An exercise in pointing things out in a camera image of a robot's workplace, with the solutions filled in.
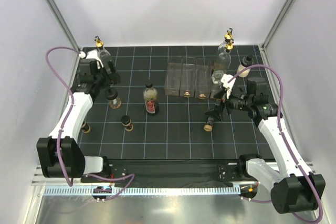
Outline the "tall bottle dark sauce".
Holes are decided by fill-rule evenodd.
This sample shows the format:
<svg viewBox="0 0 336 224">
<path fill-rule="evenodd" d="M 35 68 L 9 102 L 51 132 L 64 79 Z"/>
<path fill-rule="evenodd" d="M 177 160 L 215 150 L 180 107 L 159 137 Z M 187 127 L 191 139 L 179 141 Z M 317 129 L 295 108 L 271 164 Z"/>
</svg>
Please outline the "tall bottle dark sauce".
<svg viewBox="0 0 336 224">
<path fill-rule="evenodd" d="M 113 71 L 113 57 L 110 53 L 104 48 L 103 41 L 99 38 L 99 36 L 95 36 L 96 48 L 98 50 L 98 56 L 102 61 L 106 72 L 108 74 L 112 74 Z"/>
</svg>

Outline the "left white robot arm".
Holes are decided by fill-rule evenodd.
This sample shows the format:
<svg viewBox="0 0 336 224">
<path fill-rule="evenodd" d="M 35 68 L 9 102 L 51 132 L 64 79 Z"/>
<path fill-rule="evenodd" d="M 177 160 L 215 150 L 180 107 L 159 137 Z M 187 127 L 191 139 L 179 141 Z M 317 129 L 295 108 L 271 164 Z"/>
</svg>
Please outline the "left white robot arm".
<svg viewBox="0 0 336 224">
<path fill-rule="evenodd" d="M 110 80 L 103 62 L 84 59 L 79 63 L 79 82 L 70 88 L 70 97 L 56 127 L 48 137 L 37 141 L 37 153 L 43 176 L 46 178 L 80 178 L 87 174 L 99 182 L 111 176 L 108 159 L 101 156 L 85 156 L 78 146 L 80 131 L 88 132 L 85 118 L 102 89 Z"/>
</svg>

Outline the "tall clear liquid bottle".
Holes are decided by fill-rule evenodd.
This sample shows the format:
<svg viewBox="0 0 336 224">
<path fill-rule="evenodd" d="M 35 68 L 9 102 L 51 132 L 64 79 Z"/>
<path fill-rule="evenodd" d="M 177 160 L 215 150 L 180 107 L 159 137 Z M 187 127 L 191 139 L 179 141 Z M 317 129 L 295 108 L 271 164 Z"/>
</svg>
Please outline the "tall clear liquid bottle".
<svg viewBox="0 0 336 224">
<path fill-rule="evenodd" d="M 233 44 L 233 39 L 225 39 L 218 47 L 212 69 L 212 83 L 214 85 L 219 85 L 223 75 L 227 73 L 231 63 L 230 53 L 234 47 Z"/>
</svg>

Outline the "short bottle brown sauce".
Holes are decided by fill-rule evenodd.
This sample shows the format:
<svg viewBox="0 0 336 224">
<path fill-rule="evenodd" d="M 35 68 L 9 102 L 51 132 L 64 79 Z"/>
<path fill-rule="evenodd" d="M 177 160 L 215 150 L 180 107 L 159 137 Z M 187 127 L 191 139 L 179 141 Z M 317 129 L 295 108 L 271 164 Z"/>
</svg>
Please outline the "short bottle brown sauce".
<svg viewBox="0 0 336 224">
<path fill-rule="evenodd" d="M 233 29 L 229 28 L 224 36 L 224 41 L 218 46 L 213 66 L 214 71 L 227 72 L 231 63 L 230 53 L 234 47 L 233 43 Z"/>
</svg>

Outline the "white powder shaker jar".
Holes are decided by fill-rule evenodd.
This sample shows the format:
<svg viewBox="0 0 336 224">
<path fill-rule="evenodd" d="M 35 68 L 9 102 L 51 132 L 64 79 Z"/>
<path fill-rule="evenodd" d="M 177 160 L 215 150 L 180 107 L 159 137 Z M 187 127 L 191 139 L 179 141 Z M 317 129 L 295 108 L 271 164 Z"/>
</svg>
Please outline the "white powder shaker jar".
<svg viewBox="0 0 336 224">
<path fill-rule="evenodd" d="M 253 64 L 254 60 L 253 60 L 253 57 L 252 56 L 245 56 L 241 62 L 240 62 L 240 65 L 238 66 L 237 68 L 237 73 L 241 72 L 243 69 L 251 66 Z M 241 77 L 241 78 L 245 78 L 248 76 L 250 72 L 250 69 L 247 69 L 246 71 L 240 73 L 238 76 Z"/>
</svg>

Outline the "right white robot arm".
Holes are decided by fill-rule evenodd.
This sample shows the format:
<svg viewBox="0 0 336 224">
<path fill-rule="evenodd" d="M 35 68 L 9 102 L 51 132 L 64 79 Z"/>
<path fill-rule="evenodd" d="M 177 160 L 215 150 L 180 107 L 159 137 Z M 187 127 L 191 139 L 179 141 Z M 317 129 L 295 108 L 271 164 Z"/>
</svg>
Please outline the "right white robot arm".
<svg viewBox="0 0 336 224">
<path fill-rule="evenodd" d="M 297 151 L 279 106 L 269 102 L 264 78 L 247 80 L 246 91 L 234 88 L 235 79 L 223 75 L 220 91 L 213 109 L 206 112 L 208 118 L 221 121 L 223 111 L 245 111 L 266 139 L 278 168 L 273 169 L 259 154 L 243 154 L 239 157 L 236 174 L 242 180 L 254 178 L 270 193 L 271 203 L 280 214 L 321 210 L 321 196 L 325 189 L 322 175 L 314 174 Z"/>
</svg>

